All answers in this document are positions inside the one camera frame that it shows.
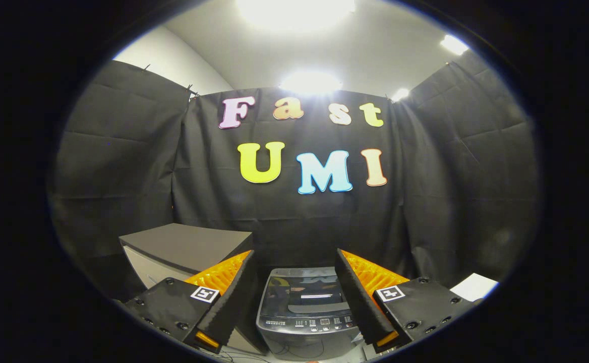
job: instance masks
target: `blue letter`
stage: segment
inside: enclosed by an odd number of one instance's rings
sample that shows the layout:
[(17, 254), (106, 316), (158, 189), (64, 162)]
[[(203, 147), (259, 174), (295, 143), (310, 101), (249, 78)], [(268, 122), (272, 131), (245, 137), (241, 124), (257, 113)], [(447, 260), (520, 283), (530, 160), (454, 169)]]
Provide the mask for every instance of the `blue letter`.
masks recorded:
[(312, 179), (315, 179), (320, 191), (325, 191), (331, 176), (333, 177), (333, 183), (330, 186), (331, 192), (350, 191), (352, 184), (348, 182), (346, 158), (348, 158), (347, 151), (333, 151), (328, 156), (325, 167), (322, 167), (315, 154), (306, 152), (298, 155), (297, 161), (301, 164), (301, 188), (299, 188), (299, 194), (310, 195), (315, 192), (316, 189), (313, 186)]

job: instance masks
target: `pink letter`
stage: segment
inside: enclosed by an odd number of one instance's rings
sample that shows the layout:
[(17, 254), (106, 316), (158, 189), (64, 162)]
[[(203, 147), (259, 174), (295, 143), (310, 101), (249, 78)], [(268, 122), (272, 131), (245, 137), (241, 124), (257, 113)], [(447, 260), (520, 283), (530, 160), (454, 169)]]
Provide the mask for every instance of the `pink letter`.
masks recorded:
[(237, 120), (237, 115), (241, 116), (241, 119), (246, 118), (248, 115), (248, 105), (252, 106), (255, 104), (254, 97), (240, 97), (240, 98), (228, 98), (223, 101), (225, 105), (225, 112), (223, 113), (223, 122), (218, 127), (221, 129), (230, 129), (232, 127), (239, 127), (241, 122)]

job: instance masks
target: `colorful foam letter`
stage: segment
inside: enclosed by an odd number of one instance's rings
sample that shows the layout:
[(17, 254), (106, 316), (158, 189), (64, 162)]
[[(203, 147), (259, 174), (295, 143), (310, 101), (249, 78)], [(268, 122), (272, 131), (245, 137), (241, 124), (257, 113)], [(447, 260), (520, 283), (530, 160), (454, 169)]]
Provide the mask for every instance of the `colorful foam letter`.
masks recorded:
[(324, 192), (328, 182), (333, 177), (333, 183), (330, 186), (331, 192), (347, 192), (352, 189), (352, 184), (348, 182), (348, 171), (346, 168), (346, 158), (348, 152), (336, 150), (331, 152), (326, 161), (325, 167), (317, 159), (317, 156), (311, 152), (297, 155), (297, 161), (301, 164), (301, 188), (299, 194), (309, 195), (315, 192), (312, 179)]
[(340, 105), (339, 103), (331, 103), (328, 106), (328, 110), (331, 112), (330, 118), (332, 122), (340, 125), (350, 124), (350, 115), (348, 114), (347, 106)]
[(258, 143), (242, 143), (238, 150), (241, 153), (241, 175), (251, 183), (269, 183), (281, 174), (281, 149), (283, 142), (269, 142), (265, 149), (270, 151), (270, 168), (267, 171), (256, 170), (256, 152), (261, 149)]
[(369, 178), (366, 180), (366, 185), (379, 187), (386, 184), (387, 180), (382, 175), (382, 164), (380, 163), (382, 151), (379, 149), (366, 149), (362, 150), (360, 154), (366, 159), (366, 167), (369, 170)]
[(379, 108), (375, 107), (372, 103), (365, 103), (360, 106), (360, 110), (364, 111), (364, 118), (370, 126), (380, 127), (384, 125), (384, 121), (377, 118), (377, 114), (382, 112)]
[(241, 119), (248, 115), (248, 105), (252, 106), (256, 103), (254, 97), (240, 97), (228, 98), (223, 101), (225, 105), (225, 112), (223, 113), (223, 122), (218, 124), (220, 129), (230, 129), (232, 127), (239, 127), (241, 122), (237, 120), (237, 115)]
[(299, 118), (304, 115), (301, 102), (294, 97), (282, 98), (274, 103), (276, 110), (272, 113), (276, 119)]

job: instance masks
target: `bright light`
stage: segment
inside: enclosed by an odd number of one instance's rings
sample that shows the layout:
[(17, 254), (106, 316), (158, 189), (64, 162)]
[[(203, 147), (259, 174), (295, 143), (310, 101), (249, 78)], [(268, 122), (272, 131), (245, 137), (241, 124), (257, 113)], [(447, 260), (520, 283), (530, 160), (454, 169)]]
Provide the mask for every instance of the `bright light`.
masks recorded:
[(469, 49), (465, 44), (462, 43), (462, 41), (459, 41), (451, 35), (445, 35), (445, 39), (440, 42), (440, 45), (444, 46), (452, 53), (456, 53), (457, 55), (461, 55), (464, 51)]
[(399, 89), (393, 95), (392, 100), (393, 100), (393, 102), (397, 102), (399, 99), (405, 98), (407, 96), (409, 96), (409, 90), (407, 90), (407, 89)]
[(288, 76), (279, 87), (300, 93), (324, 93), (341, 89), (341, 82), (322, 72), (299, 72)]
[(275, 31), (320, 30), (355, 11), (355, 0), (237, 0), (237, 5), (250, 23)]
[(333, 294), (323, 294), (323, 295), (302, 295), (301, 298), (329, 298), (333, 296)]

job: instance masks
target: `black cloth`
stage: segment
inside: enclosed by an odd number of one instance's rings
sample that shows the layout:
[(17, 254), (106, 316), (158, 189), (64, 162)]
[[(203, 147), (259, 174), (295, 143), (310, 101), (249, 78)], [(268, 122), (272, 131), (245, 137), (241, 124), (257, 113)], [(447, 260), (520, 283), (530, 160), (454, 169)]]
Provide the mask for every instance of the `black cloth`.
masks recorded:
[[(223, 100), (253, 96), (248, 115), (220, 129)], [(274, 103), (297, 97), (304, 115), (278, 120)], [(334, 124), (328, 106), (349, 109)], [(381, 109), (369, 125), (361, 105)], [(234, 90), (188, 101), (184, 87), (110, 62), (80, 97), (49, 183), (60, 240), (107, 294), (133, 296), (118, 236), (168, 223), (253, 232), (260, 281), (274, 267), (333, 266), (334, 249), (451, 287), (475, 272), (501, 280), (532, 240), (540, 216), (532, 123), (502, 78), (471, 51), (393, 103), (338, 91), (296, 95)], [(241, 143), (284, 142), (281, 173), (266, 184), (240, 174)], [(387, 184), (366, 185), (360, 152), (380, 149)], [(296, 156), (324, 165), (349, 153), (352, 190), (301, 195)]]
[(501, 280), (541, 217), (534, 123), (472, 51), (410, 92), (401, 113), (405, 216), (422, 274), (454, 285)]
[[(220, 129), (223, 100), (253, 96), (240, 126)], [(274, 103), (297, 97), (304, 115), (275, 119)], [(349, 125), (334, 124), (328, 106), (347, 106)], [(369, 125), (359, 107), (380, 108), (383, 126)], [(277, 88), (249, 89), (200, 96), (191, 101), (184, 122), (173, 173), (175, 222), (217, 229), (253, 232), (260, 277), (271, 267), (333, 266), (336, 248), (377, 264), (415, 276), (401, 212), (403, 168), (400, 120), (384, 97), (338, 91), (306, 96)], [(253, 184), (240, 174), (242, 143), (258, 143), (258, 170), (269, 168), (268, 142), (284, 142), (281, 174), (266, 184)], [(380, 163), (388, 182), (367, 186), (364, 149), (380, 149)], [(301, 165), (297, 155), (312, 152), (325, 165), (333, 151), (347, 151), (352, 190), (329, 189), (301, 195)]]
[(113, 60), (66, 124), (48, 180), (53, 223), (62, 246), (114, 298), (142, 286), (117, 237), (173, 222), (171, 170), (188, 105), (184, 87)]

